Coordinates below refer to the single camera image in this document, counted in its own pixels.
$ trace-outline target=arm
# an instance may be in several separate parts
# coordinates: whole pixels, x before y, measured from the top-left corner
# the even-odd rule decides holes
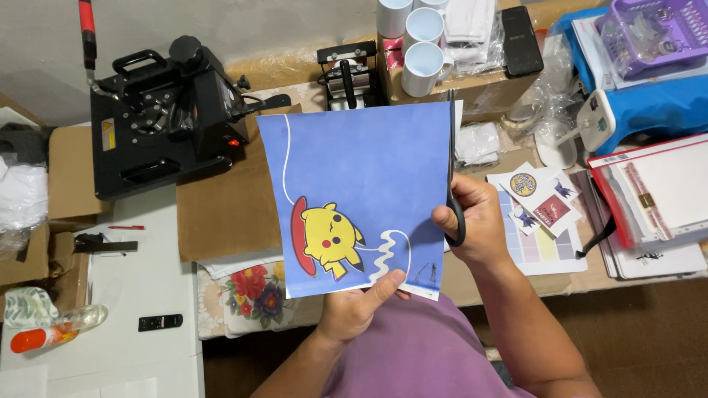
[[[600,397],[583,357],[511,260],[496,189],[459,174],[452,187],[467,224],[464,243],[452,252],[474,276],[514,384],[541,398]],[[449,208],[437,207],[431,218],[456,236],[457,219]]]
[[[325,295],[317,328],[251,398],[320,397],[340,355],[369,327],[374,311],[394,293],[403,300],[410,298],[408,293],[396,291],[405,280],[406,273],[395,270],[382,276],[366,293],[349,290]]]

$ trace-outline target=scissors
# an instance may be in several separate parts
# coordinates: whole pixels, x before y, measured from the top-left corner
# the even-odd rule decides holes
[[[452,209],[457,217],[457,240],[445,234],[445,240],[450,247],[458,247],[464,242],[467,226],[464,223],[464,212],[457,199],[452,194],[452,167],[455,162],[455,92],[447,92],[447,99],[450,101],[450,159],[447,164],[447,206]]]

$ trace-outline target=circular logo sticker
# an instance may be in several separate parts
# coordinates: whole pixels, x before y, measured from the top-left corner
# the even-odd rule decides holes
[[[511,189],[519,196],[531,196],[536,191],[536,178],[520,173],[511,177]]]

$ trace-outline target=purple plastic basket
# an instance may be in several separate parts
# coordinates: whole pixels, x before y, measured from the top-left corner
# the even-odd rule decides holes
[[[659,24],[670,29],[675,42],[682,48],[672,54],[659,55],[653,61],[640,59],[639,51],[632,42],[629,29],[631,24],[621,15],[637,13],[658,13],[670,9],[670,18],[659,20]],[[595,24],[601,32],[603,42],[615,64],[621,64],[625,79],[648,68],[675,62],[687,62],[708,55],[708,4],[706,0],[614,0],[610,10]],[[604,34],[606,24],[614,34]]]

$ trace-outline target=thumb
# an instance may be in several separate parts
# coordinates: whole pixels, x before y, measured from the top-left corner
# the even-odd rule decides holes
[[[361,307],[367,316],[371,317],[374,311],[398,290],[399,286],[406,280],[406,273],[401,270],[393,270],[383,275],[374,285],[364,293]]]
[[[443,205],[437,206],[430,213],[430,219],[444,233],[453,239],[457,239],[457,217],[451,208]]]

